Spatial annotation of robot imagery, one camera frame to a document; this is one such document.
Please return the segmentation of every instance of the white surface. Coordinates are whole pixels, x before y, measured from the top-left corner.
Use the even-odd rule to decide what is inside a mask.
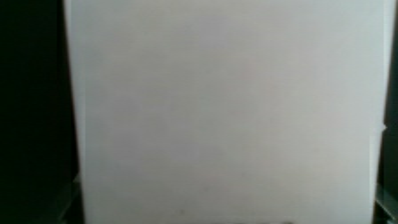
[[[371,223],[392,3],[72,1],[87,224]]]

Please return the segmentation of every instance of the white panel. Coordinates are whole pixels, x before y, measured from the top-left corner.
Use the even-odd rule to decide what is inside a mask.
[[[371,223],[383,3],[71,2],[87,224]]]

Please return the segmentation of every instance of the dark background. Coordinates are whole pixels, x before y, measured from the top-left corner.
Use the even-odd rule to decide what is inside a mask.
[[[55,224],[78,173],[62,1],[10,1],[0,8],[0,223]],[[398,199],[396,58],[394,37],[378,183]],[[79,212],[78,202],[65,216]]]

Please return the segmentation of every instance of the white refrigerator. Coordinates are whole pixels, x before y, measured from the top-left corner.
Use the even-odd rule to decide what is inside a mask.
[[[65,0],[87,224],[369,224],[394,0]]]

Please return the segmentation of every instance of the refrigerator door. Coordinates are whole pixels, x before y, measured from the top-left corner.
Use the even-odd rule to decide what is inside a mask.
[[[369,224],[394,0],[65,6],[87,224]]]

